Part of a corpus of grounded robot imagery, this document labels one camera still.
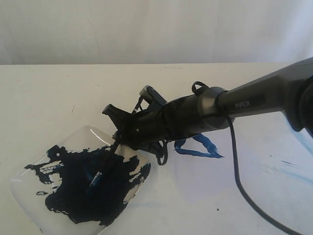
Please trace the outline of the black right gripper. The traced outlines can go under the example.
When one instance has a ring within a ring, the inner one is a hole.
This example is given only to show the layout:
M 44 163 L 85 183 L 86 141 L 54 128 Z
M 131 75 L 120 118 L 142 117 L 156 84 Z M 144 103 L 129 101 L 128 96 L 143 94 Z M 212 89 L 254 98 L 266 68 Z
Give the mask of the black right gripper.
M 119 140 L 122 144 L 138 147 L 156 141 L 171 141 L 171 109 L 167 107 L 131 114 L 109 104 L 102 114 L 121 130 Z

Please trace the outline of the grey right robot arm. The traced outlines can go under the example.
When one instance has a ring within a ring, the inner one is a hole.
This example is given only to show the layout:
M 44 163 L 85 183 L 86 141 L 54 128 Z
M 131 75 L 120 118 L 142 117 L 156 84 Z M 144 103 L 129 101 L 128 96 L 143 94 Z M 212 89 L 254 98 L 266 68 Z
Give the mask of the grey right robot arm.
M 128 113 L 108 105 L 120 142 L 138 147 L 228 127 L 228 119 L 281 112 L 292 129 L 313 131 L 313 60 L 302 60 L 232 90 L 201 86 L 159 108 Z

